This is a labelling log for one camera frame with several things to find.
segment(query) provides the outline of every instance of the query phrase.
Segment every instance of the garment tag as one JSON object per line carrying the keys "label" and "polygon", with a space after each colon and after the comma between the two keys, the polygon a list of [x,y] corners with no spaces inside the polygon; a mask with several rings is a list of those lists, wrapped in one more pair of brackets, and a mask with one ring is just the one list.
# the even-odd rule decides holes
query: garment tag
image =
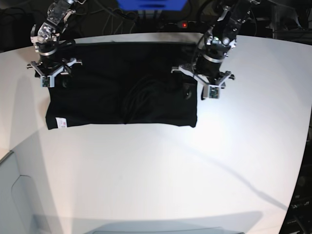
{"label": "garment tag", "polygon": [[56,118],[58,123],[58,128],[67,128],[67,121],[65,118]]}

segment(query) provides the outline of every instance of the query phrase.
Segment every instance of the folded black garment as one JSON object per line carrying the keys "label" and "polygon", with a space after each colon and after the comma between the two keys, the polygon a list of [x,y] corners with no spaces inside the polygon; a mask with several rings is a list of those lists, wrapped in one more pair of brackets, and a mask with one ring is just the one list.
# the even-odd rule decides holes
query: folded black garment
{"label": "folded black garment", "polygon": [[85,124],[164,123],[195,127],[197,83],[171,67],[190,62],[193,45],[110,43],[62,52],[77,58],[72,78],[50,88],[48,129]]}

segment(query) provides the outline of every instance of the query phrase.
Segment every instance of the blue object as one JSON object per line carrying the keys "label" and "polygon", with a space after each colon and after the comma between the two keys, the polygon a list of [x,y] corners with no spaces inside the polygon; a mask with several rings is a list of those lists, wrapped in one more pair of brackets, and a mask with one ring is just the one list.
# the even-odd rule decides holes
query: blue object
{"label": "blue object", "polygon": [[117,0],[126,11],[167,10],[181,11],[187,0]]}

